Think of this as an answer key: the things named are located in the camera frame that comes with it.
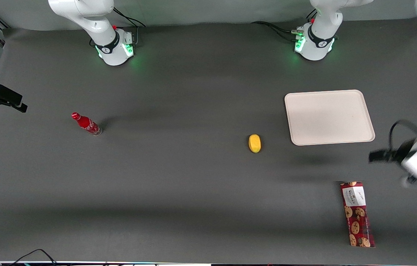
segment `gray table surface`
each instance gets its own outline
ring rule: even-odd
[[[367,162],[417,123],[417,22],[338,35],[309,62],[262,25],[149,27],[110,67],[84,31],[6,32],[0,83],[29,108],[0,106],[0,260],[417,265],[417,190]],[[338,89],[363,92],[376,139],[293,145],[285,94]],[[341,180],[364,183],[374,249],[349,246]]]

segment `snack bar wrapper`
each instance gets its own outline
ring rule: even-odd
[[[340,184],[343,195],[343,206],[347,216],[350,244],[372,248],[375,246],[371,234],[368,213],[366,211],[366,197],[361,182]]]

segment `red bottle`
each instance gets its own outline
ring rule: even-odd
[[[78,113],[72,113],[72,119],[77,121],[77,124],[84,130],[89,133],[92,133],[94,136],[99,136],[102,133],[102,129],[94,121],[92,121],[87,116],[81,116]]]

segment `plastic tray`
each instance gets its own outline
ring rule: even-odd
[[[289,93],[284,101],[295,145],[357,143],[375,138],[366,102],[356,89]]]

